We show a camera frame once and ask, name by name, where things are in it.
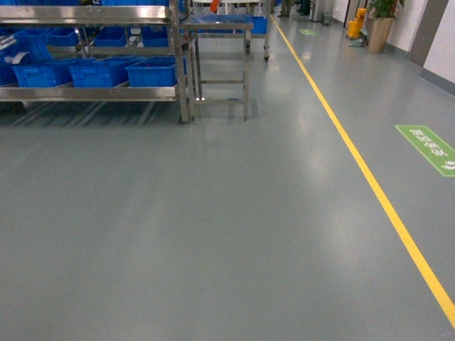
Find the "green leaves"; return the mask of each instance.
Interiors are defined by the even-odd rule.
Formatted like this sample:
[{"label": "green leaves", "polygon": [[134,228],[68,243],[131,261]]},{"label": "green leaves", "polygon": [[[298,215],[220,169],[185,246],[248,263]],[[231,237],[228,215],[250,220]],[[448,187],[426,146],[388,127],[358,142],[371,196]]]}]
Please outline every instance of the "green leaves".
[{"label": "green leaves", "polygon": [[398,3],[403,7],[405,6],[405,0],[373,0],[368,5],[368,10],[374,10],[373,16],[375,18],[394,18]]}]

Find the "stainless steel rack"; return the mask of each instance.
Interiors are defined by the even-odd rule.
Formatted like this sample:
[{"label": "stainless steel rack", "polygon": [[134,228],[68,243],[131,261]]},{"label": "stainless steel rack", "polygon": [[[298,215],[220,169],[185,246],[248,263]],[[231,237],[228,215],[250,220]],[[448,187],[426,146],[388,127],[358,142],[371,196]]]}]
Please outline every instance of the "stainless steel rack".
[{"label": "stainless steel rack", "polygon": [[178,22],[177,0],[167,6],[0,6],[0,26],[62,26],[85,28],[90,26],[149,26],[167,25],[171,28],[169,49],[138,48],[100,49],[100,54],[175,55],[178,83],[173,87],[65,87],[26,88],[0,87],[0,102],[11,101],[116,101],[116,102],[170,102],[180,101],[181,119],[191,118],[186,96],[186,77],[183,68],[183,50]]},{"label": "stainless steel rack", "polygon": [[[203,104],[232,104],[237,102],[243,104],[243,119],[246,121],[248,118],[248,105],[250,98],[250,48],[251,48],[251,30],[253,22],[239,21],[239,22],[221,22],[217,19],[218,16],[214,15],[213,19],[206,18],[200,21],[200,16],[189,16],[181,25],[188,37],[189,48],[186,50],[187,60],[190,60],[191,67],[188,71],[188,83],[190,108],[195,114],[195,106]],[[200,30],[241,30],[243,31],[243,78],[238,80],[223,79],[223,80],[203,80],[200,72],[200,57],[199,57],[199,31]],[[203,97],[202,85],[220,85],[220,84],[241,84],[243,86],[242,98],[229,98],[229,99],[206,99]]]}]

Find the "white wall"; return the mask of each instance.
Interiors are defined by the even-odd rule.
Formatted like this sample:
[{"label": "white wall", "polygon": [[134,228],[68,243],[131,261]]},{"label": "white wall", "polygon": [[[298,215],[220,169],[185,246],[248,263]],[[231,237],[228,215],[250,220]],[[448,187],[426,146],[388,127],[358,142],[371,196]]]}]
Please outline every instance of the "white wall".
[{"label": "white wall", "polygon": [[344,23],[344,17],[346,16],[346,10],[348,9],[349,0],[335,0],[333,5],[333,17]]},{"label": "white wall", "polygon": [[455,83],[455,0],[449,0],[424,68]]},{"label": "white wall", "polygon": [[387,42],[410,52],[426,5],[427,0],[405,0],[405,7],[398,10]]}]

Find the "blue plastic crate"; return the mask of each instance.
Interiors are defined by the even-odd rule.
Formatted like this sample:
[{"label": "blue plastic crate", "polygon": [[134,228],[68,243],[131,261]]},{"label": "blue plastic crate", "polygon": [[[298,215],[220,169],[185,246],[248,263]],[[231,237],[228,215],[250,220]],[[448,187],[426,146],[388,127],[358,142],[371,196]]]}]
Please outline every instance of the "blue plastic crate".
[{"label": "blue plastic crate", "polygon": [[78,6],[80,0],[0,0],[0,4],[1,2],[28,6]]},{"label": "blue plastic crate", "polygon": [[11,60],[19,53],[28,52],[21,62],[33,63],[42,60],[52,60],[46,45],[42,43],[16,43],[0,50],[0,63],[11,63]]},{"label": "blue plastic crate", "polygon": [[178,10],[184,12],[186,10],[186,0],[178,0]]},{"label": "blue plastic crate", "polygon": [[125,29],[123,27],[104,27],[95,38],[98,47],[124,47],[127,44]]},{"label": "blue plastic crate", "polygon": [[267,32],[267,18],[264,16],[252,16],[253,29],[252,34],[265,34]]},{"label": "blue plastic crate", "polygon": [[142,27],[142,43],[147,48],[169,46],[168,33],[165,26],[155,31],[151,27]]},{"label": "blue plastic crate", "polygon": [[[149,58],[148,60],[150,59],[153,59],[155,61],[159,61],[159,60],[162,60],[162,61],[167,61],[167,60],[171,60],[173,63],[176,64],[176,57],[174,55],[163,55],[161,57],[152,57],[152,58]],[[185,75],[186,75],[186,57],[183,57],[183,71],[185,72]]]},{"label": "blue plastic crate", "polygon": [[69,67],[71,65],[90,63],[87,59],[52,60],[29,65],[14,65],[20,87],[56,87],[72,82]]},{"label": "blue plastic crate", "polygon": [[126,69],[130,87],[173,87],[177,83],[175,59],[149,58]]},{"label": "blue plastic crate", "polygon": [[14,28],[0,28],[0,36],[8,36],[16,32]]},{"label": "blue plastic crate", "polygon": [[128,80],[125,67],[143,60],[137,57],[118,57],[86,65],[70,66],[75,87],[114,87]]},{"label": "blue plastic crate", "polygon": [[48,33],[48,44],[52,46],[75,46],[79,43],[73,28],[57,28]]},{"label": "blue plastic crate", "polygon": [[103,6],[169,6],[169,0],[102,0]]},{"label": "blue plastic crate", "polygon": [[0,64],[0,85],[17,83],[16,74],[10,64]]},{"label": "blue plastic crate", "polygon": [[17,6],[17,5],[25,5],[24,0],[0,0],[0,6]]},{"label": "blue plastic crate", "polygon": [[27,28],[14,34],[14,38],[19,43],[48,43],[47,35],[54,28]]}]

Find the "green floor marker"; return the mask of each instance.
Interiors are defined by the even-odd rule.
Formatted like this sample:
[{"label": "green floor marker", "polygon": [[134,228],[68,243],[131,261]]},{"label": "green floor marker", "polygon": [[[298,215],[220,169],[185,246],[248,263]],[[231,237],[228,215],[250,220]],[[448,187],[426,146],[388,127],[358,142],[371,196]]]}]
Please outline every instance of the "green floor marker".
[{"label": "green floor marker", "polygon": [[314,32],[313,30],[299,30],[301,32],[301,34],[303,34],[304,36],[315,36],[316,35],[316,32]]},{"label": "green floor marker", "polygon": [[455,177],[455,150],[427,126],[395,126],[443,175]]}]

